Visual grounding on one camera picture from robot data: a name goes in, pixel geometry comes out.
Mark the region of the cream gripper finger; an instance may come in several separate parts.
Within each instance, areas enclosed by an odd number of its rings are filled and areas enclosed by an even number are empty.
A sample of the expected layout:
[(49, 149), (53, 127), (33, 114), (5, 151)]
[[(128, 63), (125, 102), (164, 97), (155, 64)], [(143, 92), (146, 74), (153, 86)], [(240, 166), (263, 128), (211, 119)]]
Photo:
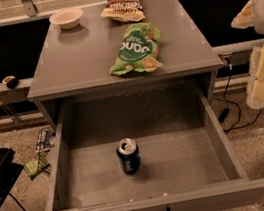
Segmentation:
[(250, 98), (250, 104), (259, 105), (264, 104), (264, 80), (258, 79), (251, 81), (248, 85), (248, 93)]
[(249, 0), (231, 22), (232, 28), (246, 29), (254, 25), (253, 0)]

